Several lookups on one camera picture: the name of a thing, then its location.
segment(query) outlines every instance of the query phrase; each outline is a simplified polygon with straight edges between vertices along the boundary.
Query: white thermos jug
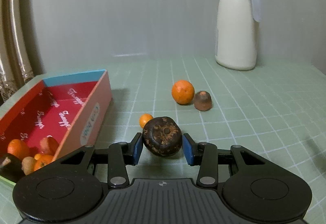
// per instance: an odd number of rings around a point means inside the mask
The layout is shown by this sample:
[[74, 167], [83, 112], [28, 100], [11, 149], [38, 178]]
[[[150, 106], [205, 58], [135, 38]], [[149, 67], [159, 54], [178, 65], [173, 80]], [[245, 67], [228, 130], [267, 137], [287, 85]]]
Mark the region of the white thermos jug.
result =
[[255, 67], [255, 22], [261, 20], [260, 0], [220, 0], [217, 11], [215, 59], [235, 69]]

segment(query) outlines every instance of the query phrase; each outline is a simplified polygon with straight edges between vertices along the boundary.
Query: wall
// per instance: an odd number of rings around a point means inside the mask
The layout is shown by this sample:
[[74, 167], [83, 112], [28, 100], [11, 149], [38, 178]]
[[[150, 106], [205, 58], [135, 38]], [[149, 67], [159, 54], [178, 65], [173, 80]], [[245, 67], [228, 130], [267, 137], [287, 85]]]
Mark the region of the wall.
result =
[[[326, 73], [326, 0], [261, 0], [259, 63], [303, 60]], [[132, 58], [212, 55], [218, 0], [21, 0], [36, 73]]]

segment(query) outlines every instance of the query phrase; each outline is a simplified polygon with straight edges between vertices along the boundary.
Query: box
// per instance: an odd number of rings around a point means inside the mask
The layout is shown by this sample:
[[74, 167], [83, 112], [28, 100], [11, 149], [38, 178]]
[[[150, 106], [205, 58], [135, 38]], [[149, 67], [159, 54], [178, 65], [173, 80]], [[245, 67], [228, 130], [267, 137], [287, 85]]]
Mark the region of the box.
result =
[[34, 156], [41, 153], [40, 140], [52, 136], [60, 144], [53, 160], [95, 144], [111, 98], [106, 70], [42, 79], [0, 119], [0, 157], [13, 139], [26, 142]]

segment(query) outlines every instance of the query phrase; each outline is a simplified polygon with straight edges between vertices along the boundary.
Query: beige curtain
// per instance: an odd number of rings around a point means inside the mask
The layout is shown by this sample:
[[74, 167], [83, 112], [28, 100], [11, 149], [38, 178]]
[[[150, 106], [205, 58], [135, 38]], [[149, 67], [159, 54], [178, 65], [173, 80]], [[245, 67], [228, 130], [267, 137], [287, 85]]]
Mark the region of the beige curtain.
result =
[[22, 35], [19, 0], [1, 0], [0, 94], [3, 101], [34, 77]]

